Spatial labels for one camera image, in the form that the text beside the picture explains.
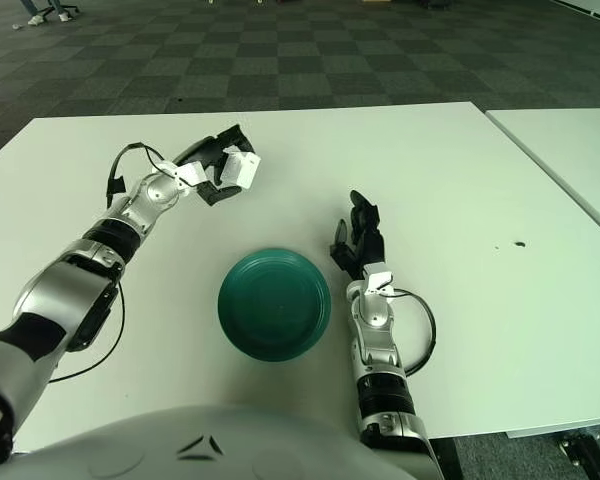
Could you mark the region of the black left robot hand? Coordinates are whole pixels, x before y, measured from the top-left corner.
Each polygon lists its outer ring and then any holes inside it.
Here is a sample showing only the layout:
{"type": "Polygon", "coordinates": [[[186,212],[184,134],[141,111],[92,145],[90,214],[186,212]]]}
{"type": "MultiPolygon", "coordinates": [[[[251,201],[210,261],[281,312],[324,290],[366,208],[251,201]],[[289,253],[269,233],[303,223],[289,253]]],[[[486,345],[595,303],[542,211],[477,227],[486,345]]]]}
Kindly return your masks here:
{"type": "Polygon", "coordinates": [[[243,190],[242,186],[233,185],[229,180],[221,179],[229,162],[229,154],[226,149],[231,147],[236,147],[237,151],[241,153],[255,152],[249,139],[236,124],[220,132],[217,136],[207,136],[194,143],[173,161],[178,167],[198,161],[204,170],[208,167],[213,168],[212,179],[202,182],[196,187],[197,194],[209,206],[231,198],[243,190]]]}

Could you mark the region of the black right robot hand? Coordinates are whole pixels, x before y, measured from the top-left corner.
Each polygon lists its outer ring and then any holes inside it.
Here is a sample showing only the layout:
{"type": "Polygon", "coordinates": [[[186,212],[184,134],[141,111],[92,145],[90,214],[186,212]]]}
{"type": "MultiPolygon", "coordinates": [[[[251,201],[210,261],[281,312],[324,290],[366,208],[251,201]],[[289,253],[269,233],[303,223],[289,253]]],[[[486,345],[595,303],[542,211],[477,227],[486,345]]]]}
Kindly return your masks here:
{"type": "Polygon", "coordinates": [[[362,280],[366,265],[385,262],[384,239],[379,230],[378,207],[356,190],[350,192],[350,200],[351,229],[344,219],[338,221],[329,253],[352,280],[362,280]]]}

